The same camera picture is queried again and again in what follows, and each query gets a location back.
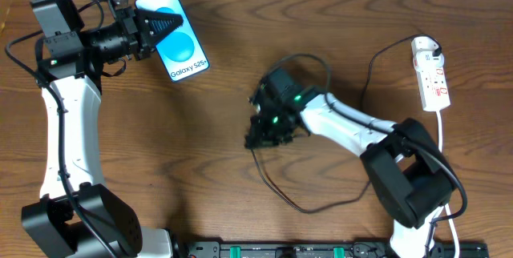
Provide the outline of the blue Galaxy smartphone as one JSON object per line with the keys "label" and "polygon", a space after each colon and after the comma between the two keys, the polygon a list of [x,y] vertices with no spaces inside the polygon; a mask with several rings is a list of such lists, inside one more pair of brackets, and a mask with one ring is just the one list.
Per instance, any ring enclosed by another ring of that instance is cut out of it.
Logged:
{"label": "blue Galaxy smartphone", "polygon": [[169,78],[178,82],[206,71],[210,63],[180,0],[136,0],[140,10],[179,14],[183,24],[156,45]]}

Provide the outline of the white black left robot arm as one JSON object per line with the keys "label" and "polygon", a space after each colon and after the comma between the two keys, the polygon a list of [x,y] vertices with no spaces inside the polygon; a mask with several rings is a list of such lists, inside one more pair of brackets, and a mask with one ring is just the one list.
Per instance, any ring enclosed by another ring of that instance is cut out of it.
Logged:
{"label": "white black left robot arm", "polygon": [[111,10],[111,25],[86,29],[73,0],[30,4],[41,26],[33,76],[46,106],[48,142],[39,200],[22,209],[22,226],[49,257],[177,257],[167,229],[143,227],[107,188],[98,116],[104,65],[149,57],[184,20],[119,0],[92,2]]}

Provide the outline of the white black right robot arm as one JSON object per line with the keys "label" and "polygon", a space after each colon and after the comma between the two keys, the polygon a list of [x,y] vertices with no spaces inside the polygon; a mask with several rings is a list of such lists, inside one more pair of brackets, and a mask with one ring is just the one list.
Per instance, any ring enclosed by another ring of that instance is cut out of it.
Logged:
{"label": "white black right robot arm", "polygon": [[325,137],[356,155],[381,205],[394,220],[390,246],[400,257],[429,257],[438,223],[454,191],[463,186],[426,128],[366,115],[327,89],[303,87],[287,71],[266,74],[248,99],[256,113],[244,146],[250,151],[293,141],[294,132]]}

